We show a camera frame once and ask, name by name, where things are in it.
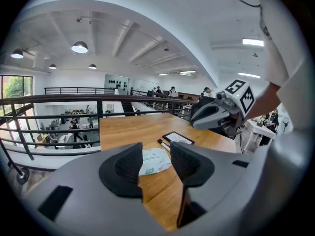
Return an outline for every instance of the white plastic packet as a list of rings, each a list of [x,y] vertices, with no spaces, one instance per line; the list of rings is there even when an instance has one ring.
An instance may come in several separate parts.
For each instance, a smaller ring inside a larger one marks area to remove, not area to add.
[[[142,150],[142,158],[143,164],[139,176],[159,173],[172,165],[166,151],[157,147]]]

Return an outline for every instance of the wooden table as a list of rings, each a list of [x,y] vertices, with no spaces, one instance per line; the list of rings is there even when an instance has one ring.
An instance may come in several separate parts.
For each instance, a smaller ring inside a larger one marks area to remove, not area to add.
[[[188,121],[171,114],[103,118],[100,120],[100,145],[106,150],[141,142],[143,149],[164,149],[157,140],[172,131],[190,138],[197,146],[236,153],[233,140],[210,130],[196,130]],[[173,166],[158,174],[140,176],[139,186],[149,213],[167,230],[176,230],[183,184]]]

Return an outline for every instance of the rectangular ceiling light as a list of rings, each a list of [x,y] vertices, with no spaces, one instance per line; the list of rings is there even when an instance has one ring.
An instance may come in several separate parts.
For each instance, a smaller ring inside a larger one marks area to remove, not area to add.
[[[253,75],[253,74],[248,74],[248,73],[238,73],[238,75],[249,76],[249,77],[254,77],[254,78],[260,78],[260,76],[258,76],[258,75]]]
[[[264,41],[258,39],[243,38],[243,44],[264,46]]]
[[[180,72],[180,73],[195,73],[196,71],[185,71],[185,72]]]

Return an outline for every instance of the ceiling light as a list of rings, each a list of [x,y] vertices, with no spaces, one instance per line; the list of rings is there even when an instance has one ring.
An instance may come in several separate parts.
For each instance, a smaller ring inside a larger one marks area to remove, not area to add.
[[[195,73],[196,71],[185,71],[185,72],[180,72],[180,73]]]
[[[15,59],[21,59],[23,58],[23,51],[20,48],[15,49],[14,52],[11,54],[11,57]]]
[[[49,69],[57,69],[57,67],[56,67],[55,64],[51,64],[51,65],[49,66]]]
[[[71,49],[76,53],[87,53],[88,52],[88,46],[83,41],[76,42]]]
[[[95,64],[90,64],[90,65],[89,65],[89,68],[90,68],[90,69],[96,69],[96,65],[95,65]]]
[[[258,39],[243,38],[243,44],[264,46],[264,41]]]
[[[238,75],[249,76],[249,77],[254,77],[254,78],[260,78],[260,76],[258,76],[258,75],[253,75],[253,74],[248,74],[248,73],[238,73]]]

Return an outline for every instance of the curved ceiling arch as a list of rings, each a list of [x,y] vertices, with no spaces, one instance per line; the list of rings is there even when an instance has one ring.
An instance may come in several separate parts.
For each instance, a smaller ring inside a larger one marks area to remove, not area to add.
[[[209,80],[219,84],[209,40],[186,0],[30,0],[16,22],[63,10],[91,10],[127,17],[147,25],[174,44]]]

